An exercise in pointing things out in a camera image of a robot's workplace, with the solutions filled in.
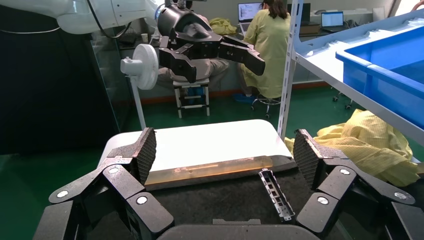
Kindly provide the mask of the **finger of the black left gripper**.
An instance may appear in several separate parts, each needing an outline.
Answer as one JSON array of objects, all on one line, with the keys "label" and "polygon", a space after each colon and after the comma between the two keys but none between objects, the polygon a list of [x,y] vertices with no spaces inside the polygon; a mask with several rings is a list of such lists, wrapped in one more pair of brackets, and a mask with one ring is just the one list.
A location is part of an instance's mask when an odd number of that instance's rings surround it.
[{"label": "finger of the black left gripper", "polygon": [[244,64],[257,76],[262,76],[266,67],[266,62],[260,58],[260,53],[254,49],[252,44],[229,35],[222,37],[218,57]]},{"label": "finger of the black left gripper", "polygon": [[176,76],[185,77],[189,83],[194,83],[197,79],[197,68],[192,65],[190,59],[190,51],[194,46],[191,43],[186,43],[176,50],[168,48],[171,43],[168,36],[162,36],[159,44],[159,65],[166,67]]}]

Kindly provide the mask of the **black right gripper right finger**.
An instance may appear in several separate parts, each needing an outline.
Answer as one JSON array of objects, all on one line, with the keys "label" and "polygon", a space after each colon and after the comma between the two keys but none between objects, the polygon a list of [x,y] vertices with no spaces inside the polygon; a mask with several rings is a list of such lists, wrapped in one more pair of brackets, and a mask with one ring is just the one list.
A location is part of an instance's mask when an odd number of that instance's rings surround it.
[{"label": "black right gripper right finger", "polygon": [[296,223],[326,237],[342,212],[379,237],[415,236],[415,198],[355,165],[341,150],[318,144],[298,129],[293,157],[314,191]]}]

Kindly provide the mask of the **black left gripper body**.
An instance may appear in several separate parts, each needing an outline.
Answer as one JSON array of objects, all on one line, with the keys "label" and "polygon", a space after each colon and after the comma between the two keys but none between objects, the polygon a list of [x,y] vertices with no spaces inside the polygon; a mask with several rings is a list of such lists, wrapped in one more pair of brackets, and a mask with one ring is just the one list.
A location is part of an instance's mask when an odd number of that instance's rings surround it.
[{"label": "black left gripper body", "polygon": [[160,44],[160,60],[176,56],[185,56],[189,60],[219,57],[222,37],[187,8],[179,8],[176,3],[164,7],[158,15],[157,27],[165,37]]}]

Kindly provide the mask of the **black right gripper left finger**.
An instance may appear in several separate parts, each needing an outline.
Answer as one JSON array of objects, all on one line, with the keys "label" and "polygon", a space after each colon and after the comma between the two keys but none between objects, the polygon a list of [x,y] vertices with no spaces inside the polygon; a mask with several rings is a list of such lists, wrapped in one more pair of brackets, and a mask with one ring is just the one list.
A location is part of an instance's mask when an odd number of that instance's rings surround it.
[{"label": "black right gripper left finger", "polygon": [[51,206],[70,204],[75,210],[76,238],[111,212],[137,240],[156,240],[174,226],[173,216],[145,188],[156,147],[156,132],[148,127],[134,143],[112,149],[96,169],[49,196]]}]

